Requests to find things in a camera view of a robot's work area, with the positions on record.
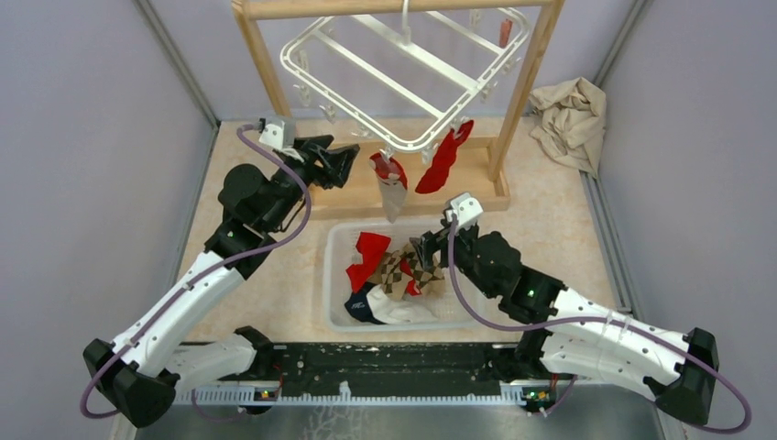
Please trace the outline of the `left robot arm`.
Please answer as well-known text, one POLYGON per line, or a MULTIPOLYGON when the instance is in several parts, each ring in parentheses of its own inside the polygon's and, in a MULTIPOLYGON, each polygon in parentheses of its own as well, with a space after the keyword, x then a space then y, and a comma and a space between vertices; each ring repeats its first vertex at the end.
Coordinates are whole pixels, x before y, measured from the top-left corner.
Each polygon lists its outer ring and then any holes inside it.
POLYGON ((273 344, 252 326, 226 338, 183 348, 184 337, 225 296, 247 281, 286 240, 298 235, 287 219, 311 215, 310 189, 345 186, 357 144, 335 147, 333 137, 298 137, 290 154, 266 152, 276 172, 241 163, 224 176, 221 224, 181 279, 140 319, 110 341, 83 350, 89 389, 137 428, 157 422, 182 394, 224 378, 279 378, 273 344))

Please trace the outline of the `navy santa sock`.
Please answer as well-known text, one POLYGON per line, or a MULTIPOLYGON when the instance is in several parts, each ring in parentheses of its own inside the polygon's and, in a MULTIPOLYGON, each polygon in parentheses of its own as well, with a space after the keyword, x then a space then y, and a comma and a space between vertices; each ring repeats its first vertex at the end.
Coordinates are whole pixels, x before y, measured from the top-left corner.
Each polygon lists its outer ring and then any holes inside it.
POLYGON ((348 314, 361 323, 369 323, 373 325, 382 325, 372 312, 372 308, 369 305, 367 295, 375 287, 375 284, 366 283, 359 291, 355 291, 351 294, 349 299, 344 303, 344 308, 348 314))

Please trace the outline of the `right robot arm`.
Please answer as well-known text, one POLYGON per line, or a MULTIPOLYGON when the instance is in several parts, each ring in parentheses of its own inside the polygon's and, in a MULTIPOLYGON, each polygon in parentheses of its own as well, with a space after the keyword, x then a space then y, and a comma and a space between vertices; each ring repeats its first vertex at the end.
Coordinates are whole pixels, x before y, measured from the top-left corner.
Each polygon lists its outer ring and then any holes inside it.
POLYGON ((544 372, 584 376, 634 391, 687 424, 709 419, 718 370, 715 337, 635 320, 584 297, 563 281, 522 264, 499 233, 477 226, 456 234, 426 232, 411 240, 424 268, 453 264, 498 309, 522 325, 549 323, 520 340, 516 365, 528 378, 544 372))

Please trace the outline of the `cream thin sock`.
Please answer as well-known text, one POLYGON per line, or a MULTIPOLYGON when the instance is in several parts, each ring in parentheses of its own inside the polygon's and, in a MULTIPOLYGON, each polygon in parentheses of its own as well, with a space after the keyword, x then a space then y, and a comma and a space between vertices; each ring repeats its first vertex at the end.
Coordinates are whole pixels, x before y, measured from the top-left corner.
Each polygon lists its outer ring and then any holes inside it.
POLYGON ((372 154, 368 163, 376 174, 381 204, 387 220, 394 223, 401 214, 408 194, 408 179, 401 164, 381 152, 372 154))

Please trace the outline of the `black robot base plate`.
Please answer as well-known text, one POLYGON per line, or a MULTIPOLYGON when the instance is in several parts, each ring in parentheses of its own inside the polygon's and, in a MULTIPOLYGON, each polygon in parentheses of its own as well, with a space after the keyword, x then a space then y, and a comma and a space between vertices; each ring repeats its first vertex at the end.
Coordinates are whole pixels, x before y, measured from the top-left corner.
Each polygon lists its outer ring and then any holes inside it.
POLYGON ((558 400, 559 375, 529 359, 527 348, 498 343, 345 344, 265 346, 230 382, 265 382, 259 399, 345 404, 435 404, 503 401, 531 413, 558 400))

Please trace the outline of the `white clip drying hanger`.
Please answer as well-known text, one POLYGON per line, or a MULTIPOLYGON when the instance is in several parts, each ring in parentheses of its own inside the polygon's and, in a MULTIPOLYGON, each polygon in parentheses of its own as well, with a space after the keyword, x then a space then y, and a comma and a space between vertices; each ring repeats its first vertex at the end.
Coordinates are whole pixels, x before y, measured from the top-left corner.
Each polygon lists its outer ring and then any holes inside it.
POLYGON ((326 16, 282 48, 302 105, 333 123, 348 118, 356 136, 382 152, 420 153, 467 119, 476 101, 495 95, 520 62, 532 32, 518 8, 326 16), (500 23, 513 21, 505 49, 500 23))

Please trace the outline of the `brown argyle sock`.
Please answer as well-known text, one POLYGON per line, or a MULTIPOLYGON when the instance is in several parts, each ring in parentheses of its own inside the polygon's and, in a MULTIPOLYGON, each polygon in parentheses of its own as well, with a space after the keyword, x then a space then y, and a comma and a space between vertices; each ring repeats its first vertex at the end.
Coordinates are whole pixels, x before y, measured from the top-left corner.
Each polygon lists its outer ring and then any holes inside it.
POLYGON ((379 284, 393 301, 401 301, 406 296, 440 299, 445 294, 446 285, 439 259, 433 256, 432 266, 424 268, 410 244, 385 252, 367 281, 379 284))

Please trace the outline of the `white plastic basket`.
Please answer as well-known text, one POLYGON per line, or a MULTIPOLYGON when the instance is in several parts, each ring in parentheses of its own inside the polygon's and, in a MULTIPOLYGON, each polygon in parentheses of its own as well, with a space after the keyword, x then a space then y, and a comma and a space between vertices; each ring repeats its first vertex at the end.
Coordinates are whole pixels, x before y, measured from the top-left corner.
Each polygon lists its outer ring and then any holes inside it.
POLYGON ((424 269, 411 242, 439 229, 431 218, 344 223, 327 237, 323 316, 339 333, 454 329, 475 325, 458 301, 441 255, 424 269))

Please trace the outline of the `white sock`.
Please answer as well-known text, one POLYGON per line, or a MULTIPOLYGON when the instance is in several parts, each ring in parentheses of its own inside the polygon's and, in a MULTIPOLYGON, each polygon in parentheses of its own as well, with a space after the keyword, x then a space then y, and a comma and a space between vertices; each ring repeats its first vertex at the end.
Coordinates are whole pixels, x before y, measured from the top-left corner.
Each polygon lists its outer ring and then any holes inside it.
POLYGON ((379 285, 373 287, 366 298, 373 318, 384 325, 415 325, 438 321, 423 305, 390 299, 379 285))

